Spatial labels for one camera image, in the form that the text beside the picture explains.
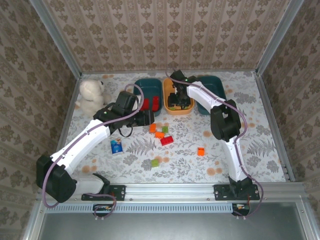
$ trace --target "toy block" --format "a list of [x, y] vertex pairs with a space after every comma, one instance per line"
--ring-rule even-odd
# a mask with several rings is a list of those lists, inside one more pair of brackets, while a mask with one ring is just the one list
[[146, 98], [143, 100], [142, 107], [140, 108], [140, 111], [148, 110], [149, 109], [149, 99]]
[[156, 124], [155, 123], [150, 124], [149, 132], [150, 133], [155, 133], [156, 132]]
[[156, 112], [159, 110], [159, 97], [154, 96], [152, 100], [152, 112]]
[[204, 156], [204, 155], [205, 155], [205, 148], [198, 147], [198, 156]]
[[169, 133], [168, 127], [167, 127], [167, 126], [163, 126], [163, 127], [162, 127], [162, 132], [163, 132], [164, 134]]
[[159, 167], [159, 160], [158, 159], [151, 160], [151, 167], [152, 168]]
[[160, 131], [156, 131], [155, 132], [155, 137], [157, 139], [163, 139], [165, 137], [165, 134], [163, 132], [160, 132]]
[[172, 136], [167, 136], [165, 138], [162, 138], [160, 142], [162, 146], [164, 146], [164, 145], [172, 144], [174, 142], [174, 139], [172, 138]]

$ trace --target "patterned wallpaper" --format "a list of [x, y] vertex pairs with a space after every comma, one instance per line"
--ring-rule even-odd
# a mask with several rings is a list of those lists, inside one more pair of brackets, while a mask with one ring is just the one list
[[262, 76], [295, 177], [320, 218], [320, 1], [305, 0]]
[[28, 223], [36, 160], [59, 140], [75, 78], [27, 0], [0, 1], [0, 239]]
[[254, 69], [290, 0], [45, 0], [83, 72]]

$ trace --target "table surface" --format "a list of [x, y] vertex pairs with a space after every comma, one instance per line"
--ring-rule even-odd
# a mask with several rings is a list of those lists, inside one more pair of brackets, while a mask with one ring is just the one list
[[[240, 139], [244, 163], [249, 174], [260, 182], [285, 182], [279, 156], [270, 131], [265, 110], [253, 72], [186, 72], [186, 76], [217, 76], [221, 79], [227, 99], [233, 99], [248, 122], [248, 131]], [[128, 83], [138, 79], [165, 79], [165, 73], [91, 74], [81, 80], [103, 81], [105, 90], [114, 102]], [[74, 109], [66, 144], [90, 122], [77, 106]], [[134, 127], [130, 137], [119, 132], [99, 143], [78, 165], [73, 175], [99, 173], [113, 184], [123, 183], [226, 183], [228, 164], [222, 142], [210, 129], [210, 116], [198, 112], [197, 105], [187, 115], [167, 114], [164, 107], [155, 117], [157, 130], [168, 126], [174, 143], [162, 146], [149, 126]], [[124, 127], [122, 134], [130, 129]], [[123, 154], [112, 155], [110, 141], [121, 138]], [[198, 147], [205, 148], [205, 156], [198, 156]], [[158, 159], [159, 167], [151, 167]]]

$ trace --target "black bracket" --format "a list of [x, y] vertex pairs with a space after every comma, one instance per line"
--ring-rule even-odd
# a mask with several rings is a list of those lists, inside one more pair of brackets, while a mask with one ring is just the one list
[[227, 200], [260, 200], [258, 186], [250, 178], [234, 181], [229, 177], [230, 184], [217, 184], [213, 186], [216, 201]]
[[[126, 196], [126, 185], [110, 185], [110, 181], [100, 174], [93, 173], [93, 175], [100, 178], [104, 185], [101, 188], [100, 192], [97, 194], [108, 194], [114, 196], [117, 201], [124, 201]], [[82, 201], [109, 201], [110, 197], [108, 196], [90, 196], [87, 194], [82, 194]]]
[[[112, 195], [115, 197], [117, 201], [124, 201], [126, 196], [126, 185], [109, 185], [108, 195]], [[89, 196], [87, 194], [83, 194], [81, 196], [82, 201], [109, 201], [112, 200], [107, 196]]]

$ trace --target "orange block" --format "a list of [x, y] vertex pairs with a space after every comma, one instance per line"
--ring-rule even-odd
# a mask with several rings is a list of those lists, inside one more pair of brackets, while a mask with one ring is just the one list
[[198, 156], [204, 156], [204, 155], [205, 155], [205, 148], [198, 147]]
[[160, 131], [156, 131], [155, 132], [155, 137], [157, 139], [163, 139], [165, 137], [165, 134], [163, 132], [160, 132]]
[[155, 133], [156, 132], [156, 124], [155, 123], [150, 124], [149, 132], [150, 133]]

